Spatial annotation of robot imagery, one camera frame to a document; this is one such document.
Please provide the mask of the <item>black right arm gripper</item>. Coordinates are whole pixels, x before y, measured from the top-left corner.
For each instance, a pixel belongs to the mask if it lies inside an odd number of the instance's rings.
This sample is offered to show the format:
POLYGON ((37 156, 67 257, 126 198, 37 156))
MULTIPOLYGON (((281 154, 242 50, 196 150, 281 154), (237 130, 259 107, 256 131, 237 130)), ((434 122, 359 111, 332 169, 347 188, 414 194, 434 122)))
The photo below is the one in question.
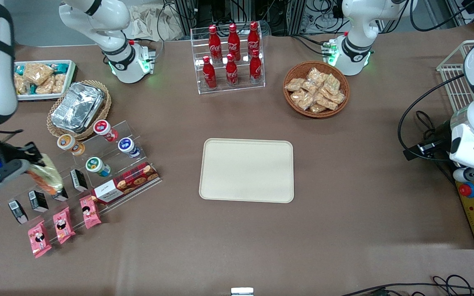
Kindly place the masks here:
POLYGON ((23 147, 16 147, 6 142, 0 142, 0 166, 4 166, 12 160, 19 160, 26 165, 33 164, 40 167, 45 167, 45 158, 42 157, 34 142, 26 143, 23 147))

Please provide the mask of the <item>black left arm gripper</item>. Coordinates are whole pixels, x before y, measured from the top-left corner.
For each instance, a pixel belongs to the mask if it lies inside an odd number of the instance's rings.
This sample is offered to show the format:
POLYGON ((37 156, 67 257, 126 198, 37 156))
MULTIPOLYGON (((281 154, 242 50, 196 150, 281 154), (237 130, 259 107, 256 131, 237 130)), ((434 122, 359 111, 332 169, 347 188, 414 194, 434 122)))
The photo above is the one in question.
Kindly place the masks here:
POLYGON ((451 148, 450 123, 442 123, 440 126, 429 130, 423 142, 403 150, 407 161, 420 157, 431 159, 449 159, 451 148))

